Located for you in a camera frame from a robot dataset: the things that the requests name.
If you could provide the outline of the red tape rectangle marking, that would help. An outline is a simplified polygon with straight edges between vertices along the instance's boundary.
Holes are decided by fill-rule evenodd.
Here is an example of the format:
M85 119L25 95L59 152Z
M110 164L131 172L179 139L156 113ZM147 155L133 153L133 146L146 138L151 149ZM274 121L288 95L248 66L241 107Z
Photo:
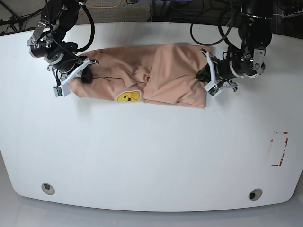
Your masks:
M289 139L289 133L274 132L269 147L269 164L270 166L281 166L286 152Z

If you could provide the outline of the black tripod stand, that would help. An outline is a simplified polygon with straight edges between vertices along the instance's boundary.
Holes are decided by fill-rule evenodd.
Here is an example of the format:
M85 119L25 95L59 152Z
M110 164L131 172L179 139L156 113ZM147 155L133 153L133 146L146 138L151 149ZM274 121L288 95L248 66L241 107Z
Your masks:
M1 33L10 33L35 27L40 20L40 12L34 13L45 6L44 0L1 0L0 26Z

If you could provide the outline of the peach t-shirt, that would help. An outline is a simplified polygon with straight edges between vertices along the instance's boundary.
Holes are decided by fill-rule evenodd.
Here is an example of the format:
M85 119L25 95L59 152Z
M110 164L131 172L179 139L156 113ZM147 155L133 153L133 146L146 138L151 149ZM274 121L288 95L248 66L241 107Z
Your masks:
M202 49L163 44L93 50L86 53L99 61L89 65L92 82L74 78L69 86L82 98L204 108L205 83L196 78L207 65Z

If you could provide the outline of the white power strip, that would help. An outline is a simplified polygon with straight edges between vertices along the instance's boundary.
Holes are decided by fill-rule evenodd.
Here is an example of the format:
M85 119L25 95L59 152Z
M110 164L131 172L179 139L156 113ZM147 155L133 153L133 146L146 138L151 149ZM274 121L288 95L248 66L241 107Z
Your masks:
M289 19L296 16L300 16L303 14L303 6L302 5L295 5L289 6L285 10L282 11L282 18Z

